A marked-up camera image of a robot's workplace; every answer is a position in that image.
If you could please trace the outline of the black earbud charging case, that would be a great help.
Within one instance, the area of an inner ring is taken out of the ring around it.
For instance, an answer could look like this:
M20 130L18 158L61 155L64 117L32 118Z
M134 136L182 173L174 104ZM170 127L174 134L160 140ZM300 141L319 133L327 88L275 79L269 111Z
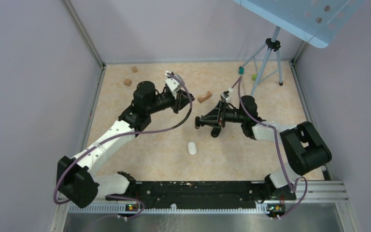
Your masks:
M213 138L217 138L219 136L220 132L221 132L221 129L220 128L213 128L211 130L211 136Z

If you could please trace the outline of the white earbud charging case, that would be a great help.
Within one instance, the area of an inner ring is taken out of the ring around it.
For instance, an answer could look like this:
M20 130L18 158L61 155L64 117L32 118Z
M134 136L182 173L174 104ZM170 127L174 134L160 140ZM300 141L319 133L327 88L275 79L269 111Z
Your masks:
M189 142L187 144L187 150L189 155L194 156L197 154L197 146L195 142Z

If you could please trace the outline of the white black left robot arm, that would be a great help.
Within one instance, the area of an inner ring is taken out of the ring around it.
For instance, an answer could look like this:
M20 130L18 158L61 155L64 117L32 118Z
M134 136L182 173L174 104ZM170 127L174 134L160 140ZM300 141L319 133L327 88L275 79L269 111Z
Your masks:
M124 144L148 133L145 128L151 123L151 114L168 108L177 114L185 106L192 106L194 97L183 81L171 77L165 82L162 92L151 81L140 82L131 104L98 140L72 158L64 156L58 161L55 204L73 202L85 208L97 197L113 194L124 200L134 197L136 188L126 175L114 174L99 180L95 176Z

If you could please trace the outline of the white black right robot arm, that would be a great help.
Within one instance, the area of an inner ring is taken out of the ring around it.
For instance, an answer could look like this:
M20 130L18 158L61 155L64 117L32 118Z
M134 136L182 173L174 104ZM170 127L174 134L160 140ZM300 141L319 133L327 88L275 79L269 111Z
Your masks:
M212 127L211 136L218 137L226 123L239 123L243 134L252 140L275 143L281 168L266 178L264 193L277 199L288 186L295 191L302 176L332 160L332 154L315 126L304 121L283 125L259 117L254 97L242 96L238 108L220 100L209 113L195 118L195 128Z

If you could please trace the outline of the brown wooden arch block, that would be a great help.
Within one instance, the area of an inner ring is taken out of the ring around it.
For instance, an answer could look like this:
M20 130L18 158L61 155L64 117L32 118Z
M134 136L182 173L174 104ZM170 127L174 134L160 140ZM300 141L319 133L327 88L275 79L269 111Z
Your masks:
M204 96L198 97L198 102L203 103L207 101L208 99L210 99L210 97L212 97L212 93L210 91L207 91L207 93Z

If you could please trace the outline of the grey tripod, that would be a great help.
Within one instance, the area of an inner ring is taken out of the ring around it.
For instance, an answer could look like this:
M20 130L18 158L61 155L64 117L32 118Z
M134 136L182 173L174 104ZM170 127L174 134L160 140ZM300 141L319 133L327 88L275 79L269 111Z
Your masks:
M254 85L251 89L251 92L250 92L250 95L251 96L254 96L254 92L256 90L256 88L258 87L258 85L263 82L264 80L266 80L267 78L269 78L270 76L274 75L275 73L278 73L278 77L279 77L279 86L283 86L284 85L284 82L283 82L283 76L282 76L282 65L281 65L281 55L280 55L280 48L281 48L281 42L279 40L277 40L277 37L279 35L279 32L280 32L281 28L279 26L276 26L275 29L274 29L274 32L272 34L272 36L270 38L267 38L264 42L264 44L245 62L243 63L243 65L241 65L240 67L243 67L245 69L245 66L250 62L250 61L253 61L254 64L255 64L255 70L256 70L256 75L257 75L257 79L254 81ZM256 61L256 56L264 49L267 49L266 50L266 53L265 53L265 57L264 59L262 60L262 63L261 63L261 66L260 68L258 69L258 66L257 66L257 61ZM270 56L271 56L271 53L275 53L276 54L276 60L277 60L277 69L274 70L273 72L271 72L269 75L267 76L263 76L264 74L264 71L265 71L265 68L268 64L268 61L270 59Z

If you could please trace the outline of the light blue perforated panel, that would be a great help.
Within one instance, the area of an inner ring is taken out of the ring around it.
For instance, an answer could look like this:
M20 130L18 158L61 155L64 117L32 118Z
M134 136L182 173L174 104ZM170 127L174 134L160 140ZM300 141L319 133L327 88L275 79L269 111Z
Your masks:
M235 0L316 48L326 48L361 7L362 0Z

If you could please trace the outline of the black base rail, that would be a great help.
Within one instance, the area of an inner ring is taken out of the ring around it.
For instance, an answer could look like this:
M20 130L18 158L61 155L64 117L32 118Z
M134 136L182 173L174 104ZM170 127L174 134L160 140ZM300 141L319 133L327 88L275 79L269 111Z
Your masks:
M146 209L253 209L265 201L296 200L288 187L275 189L262 181L142 181L130 184L124 197Z

